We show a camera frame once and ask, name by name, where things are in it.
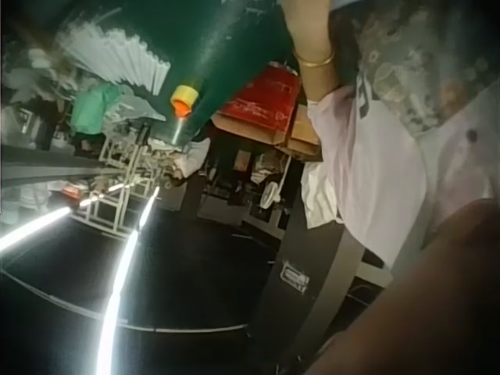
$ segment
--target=green cloth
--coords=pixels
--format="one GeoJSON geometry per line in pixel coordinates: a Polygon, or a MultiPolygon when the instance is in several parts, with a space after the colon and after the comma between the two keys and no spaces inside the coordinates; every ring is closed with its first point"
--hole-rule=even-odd
{"type": "Polygon", "coordinates": [[[71,113],[71,129],[73,133],[99,134],[106,111],[121,96],[118,86],[100,83],[88,91],[77,94],[71,113]]]}

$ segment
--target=led light strip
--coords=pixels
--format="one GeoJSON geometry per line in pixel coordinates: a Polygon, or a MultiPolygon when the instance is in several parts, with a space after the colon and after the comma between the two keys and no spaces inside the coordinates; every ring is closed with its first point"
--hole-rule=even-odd
{"type": "Polygon", "coordinates": [[[10,233],[7,233],[5,236],[0,238],[0,252],[3,252],[7,248],[21,241],[22,239],[32,235],[33,233],[38,232],[40,229],[45,228],[49,224],[54,223],[55,221],[62,219],[64,216],[71,213],[70,207],[64,207],[62,209],[57,209],[54,212],[50,212],[47,215],[43,215],[29,223],[24,224],[23,226],[13,230],[10,233]]]}
{"type": "Polygon", "coordinates": [[[108,307],[106,308],[104,315],[104,322],[102,323],[101,339],[99,341],[97,366],[95,371],[96,375],[111,374],[113,342],[115,340],[116,322],[118,320],[118,312],[120,310],[121,292],[123,290],[125,280],[127,279],[134,250],[138,243],[139,231],[148,221],[149,214],[151,213],[151,209],[158,192],[159,187],[156,187],[153,195],[149,198],[148,203],[142,212],[138,229],[134,230],[130,234],[127,244],[125,245],[125,249],[123,250],[123,254],[120,258],[120,263],[118,264],[118,269],[116,270],[115,280],[113,281],[112,294],[111,297],[109,297],[108,307]]]}
{"type": "MultiPolygon", "coordinates": [[[[123,184],[117,184],[109,188],[108,192],[117,191],[121,188],[124,188],[123,184]]],[[[85,199],[80,202],[80,207],[87,207],[92,202],[96,202],[100,198],[103,198],[104,195],[95,195],[91,198],[85,199]]],[[[38,217],[35,220],[30,221],[29,223],[24,224],[23,226],[13,230],[10,233],[7,233],[5,236],[0,238],[0,252],[3,252],[7,248],[15,245],[17,242],[23,240],[24,238],[32,235],[33,233],[38,232],[39,230],[45,228],[46,226],[54,223],[55,221],[62,219],[64,216],[71,213],[70,207],[64,207],[61,209],[57,209],[56,211],[50,212],[46,215],[38,217]]]]}

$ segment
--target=gold bangle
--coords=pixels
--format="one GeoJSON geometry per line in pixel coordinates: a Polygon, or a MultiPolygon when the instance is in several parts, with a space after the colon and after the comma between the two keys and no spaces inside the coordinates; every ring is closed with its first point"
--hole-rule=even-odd
{"type": "Polygon", "coordinates": [[[332,61],[334,61],[335,58],[335,50],[332,51],[331,55],[328,57],[328,59],[322,61],[322,62],[310,62],[307,60],[304,60],[302,57],[300,57],[296,51],[294,51],[294,56],[297,59],[298,63],[305,66],[306,68],[319,68],[321,66],[328,65],[332,61]]]}

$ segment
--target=patterned fabric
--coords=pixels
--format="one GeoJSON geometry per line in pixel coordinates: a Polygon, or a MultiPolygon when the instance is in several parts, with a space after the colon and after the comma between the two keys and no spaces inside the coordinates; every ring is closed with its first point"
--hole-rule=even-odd
{"type": "Polygon", "coordinates": [[[357,92],[366,103],[359,108],[360,117],[368,113],[368,81],[370,98],[381,100],[418,137],[443,125],[498,79],[498,49],[480,39],[481,26],[470,22],[459,2],[446,13],[425,2],[413,3],[363,2],[356,4],[358,14],[341,10],[334,23],[349,19],[354,27],[357,92]],[[362,16],[361,5],[369,9],[362,16]]]}

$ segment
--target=orange cap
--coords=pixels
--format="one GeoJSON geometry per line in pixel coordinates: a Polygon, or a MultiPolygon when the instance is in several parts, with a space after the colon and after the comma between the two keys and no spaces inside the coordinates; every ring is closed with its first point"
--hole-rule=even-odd
{"type": "Polygon", "coordinates": [[[178,99],[173,100],[172,105],[175,110],[175,116],[179,117],[180,119],[188,117],[191,114],[191,112],[193,112],[192,107],[186,102],[183,102],[181,100],[178,99]]]}

